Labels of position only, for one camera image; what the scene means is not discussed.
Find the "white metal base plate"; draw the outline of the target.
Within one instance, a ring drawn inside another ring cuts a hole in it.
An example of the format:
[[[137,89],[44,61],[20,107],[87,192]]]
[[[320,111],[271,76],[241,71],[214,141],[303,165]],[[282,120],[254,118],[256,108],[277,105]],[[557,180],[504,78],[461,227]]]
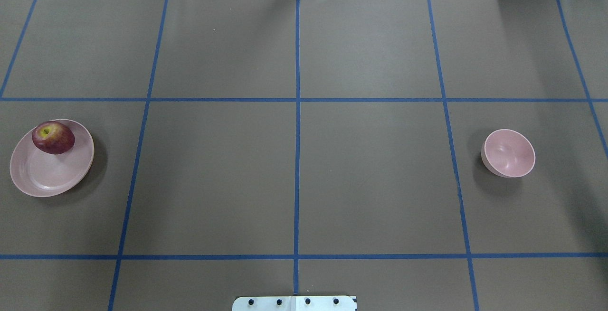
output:
[[[356,311],[355,296],[243,296],[234,300],[233,311]]]

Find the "red apple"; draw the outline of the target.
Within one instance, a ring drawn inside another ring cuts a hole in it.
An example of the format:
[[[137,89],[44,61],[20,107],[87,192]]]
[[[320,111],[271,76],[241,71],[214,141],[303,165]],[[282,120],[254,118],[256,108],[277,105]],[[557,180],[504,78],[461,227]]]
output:
[[[58,121],[46,121],[33,129],[32,142],[40,151],[59,155],[72,149],[76,138],[67,125]]]

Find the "pink plate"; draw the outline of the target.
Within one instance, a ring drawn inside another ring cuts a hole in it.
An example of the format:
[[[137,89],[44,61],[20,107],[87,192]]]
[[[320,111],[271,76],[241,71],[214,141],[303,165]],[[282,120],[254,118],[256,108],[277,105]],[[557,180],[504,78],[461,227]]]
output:
[[[14,185],[29,196],[51,197],[67,192],[87,175],[93,164],[95,149],[89,130],[71,119],[57,119],[75,136],[75,144],[61,154],[46,153],[37,148],[31,129],[15,146],[9,161],[9,174]]]

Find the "pink bowl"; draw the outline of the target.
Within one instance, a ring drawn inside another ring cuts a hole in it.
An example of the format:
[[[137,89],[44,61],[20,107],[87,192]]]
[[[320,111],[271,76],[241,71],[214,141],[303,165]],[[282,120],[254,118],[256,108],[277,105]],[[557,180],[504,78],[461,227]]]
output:
[[[480,153],[485,168],[503,178],[524,177],[536,164],[532,143],[511,129],[499,129],[488,134]]]

